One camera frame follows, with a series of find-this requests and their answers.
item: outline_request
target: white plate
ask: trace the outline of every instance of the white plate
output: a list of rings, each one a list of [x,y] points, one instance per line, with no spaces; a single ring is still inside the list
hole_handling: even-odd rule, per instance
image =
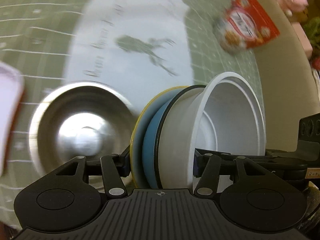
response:
[[[133,182],[138,188],[150,188],[144,175],[141,156],[143,138],[147,127],[159,108],[184,88],[186,86],[173,87],[156,95],[143,109],[136,122],[130,141],[130,165]]]
[[[240,75],[220,74],[202,93],[191,90],[173,105],[159,142],[158,164],[164,188],[192,189],[196,146],[264,155],[262,112],[252,88]]]

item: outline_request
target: stainless steel bowl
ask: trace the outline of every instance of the stainless steel bowl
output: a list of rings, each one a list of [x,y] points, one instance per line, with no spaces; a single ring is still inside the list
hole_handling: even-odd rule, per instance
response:
[[[43,176],[75,156],[99,160],[121,154],[130,144],[137,116],[130,102],[96,82],[65,85],[48,95],[36,109],[29,129],[29,150]],[[102,187],[101,177],[90,178]]]

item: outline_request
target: green cutting mat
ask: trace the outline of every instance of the green cutting mat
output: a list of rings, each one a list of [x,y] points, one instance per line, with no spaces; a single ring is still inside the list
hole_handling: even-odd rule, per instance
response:
[[[7,168],[0,177],[0,220],[20,228],[13,201],[20,190],[39,178],[28,153],[28,126],[41,101],[60,86],[73,29],[88,0],[0,0],[0,60],[20,70],[25,95],[11,140]],[[263,108],[254,54],[236,57],[224,52],[212,34],[213,20],[229,0],[183,0],[195,83],[206,84],[217,74],[234,71],[254,89]]]

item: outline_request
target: bowl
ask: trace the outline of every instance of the bowl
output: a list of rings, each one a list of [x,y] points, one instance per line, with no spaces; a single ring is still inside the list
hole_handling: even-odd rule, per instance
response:
[[[142,164],[144,174],[151,188],[161,188],[159,172],[157,165],[155,164],[157,164],[156,159],[158,153],[156,141],[161,132],[164,119],[166,118],[173,104],[181,96],[183,96],[183,94],[193,89],[197,89],[197,91],[203,91],[204,88],[204,85],[193,85],[181,90],[173,98],[170,98],[164,105],[160,107],[148,124],[142,145]]]
[[[192,189],[196,147],[264,155],[263,115],[252,88],[242,76],[225,72],[216,76],[203,92],[191,90],[174,103],[159,138],[157,161],[163,188]]]
[[[173,87],[159,93],[145,106],[138,117],[130,141],[131,174],[138,188],[150,188],[142,164],[142,145],[147,127],[159,108],[184,88],[186,86]]]
[[[137,120],[131,108],[126,98],[101,83],[77,82],[53,91],[39,104],[29,128],[37,172],[44,176],[78,155],[99,160],[121,154]],[[89,182],[103,188],[101,176],[90,176]]]

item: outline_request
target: blue plate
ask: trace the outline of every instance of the blue plate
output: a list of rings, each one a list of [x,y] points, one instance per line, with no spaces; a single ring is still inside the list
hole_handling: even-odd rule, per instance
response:
[[[142,145],[142,164],[144,174],[151,188],[158,188],[154,168],[154,149],[156,142],[156,134],[163,113],[171,100],[172,98],[168,100],[163,106],[161,106],[161,108],[156,112],[156,114],[151,119],[151,122],[149,123],[147,131],[144,135]]]

